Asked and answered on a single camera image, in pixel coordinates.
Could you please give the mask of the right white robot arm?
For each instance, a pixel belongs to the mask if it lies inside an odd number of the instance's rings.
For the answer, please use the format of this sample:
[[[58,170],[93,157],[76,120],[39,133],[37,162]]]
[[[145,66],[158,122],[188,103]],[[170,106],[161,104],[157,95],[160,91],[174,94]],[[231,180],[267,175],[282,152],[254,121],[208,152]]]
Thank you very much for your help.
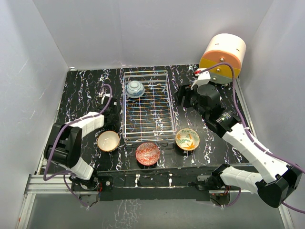
[[[274,156],[243,127],[241,119],[222,107],[220,93],[211,84],[180,85],[174,93],[177,105],[193,108],[206,126],[234,146],[256,172],[221,165],[208,178],[217,189],[235,186],[256,193],[267,205],[279,207],[298,187],[302,171]]]

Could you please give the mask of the blue white patterned bowl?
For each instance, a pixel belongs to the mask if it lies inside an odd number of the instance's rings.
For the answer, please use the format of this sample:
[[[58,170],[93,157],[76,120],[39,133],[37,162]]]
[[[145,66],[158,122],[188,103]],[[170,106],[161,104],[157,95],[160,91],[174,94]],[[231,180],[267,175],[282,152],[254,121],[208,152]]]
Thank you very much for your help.
[[[140,81],[130,81],[125,87],[125,92],[129,98],[139,98],[144,95],[145,88]]]

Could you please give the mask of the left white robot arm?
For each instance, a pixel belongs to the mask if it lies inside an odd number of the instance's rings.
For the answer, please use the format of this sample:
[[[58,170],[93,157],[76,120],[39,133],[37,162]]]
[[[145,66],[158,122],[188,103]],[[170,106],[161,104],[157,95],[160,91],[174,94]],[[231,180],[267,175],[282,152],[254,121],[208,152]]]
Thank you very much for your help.
[[[47,165],[55,163],[63,167],[65,172],[81,179],[87,190],[96,189],[98,178],[93,175],[94,168],[81,158],[81,142],[91,132],[116,124],[120,110],[120,102],[107,94],[101,98],[96,111],[66,124],[53,124],[43,153],[48,160]]]

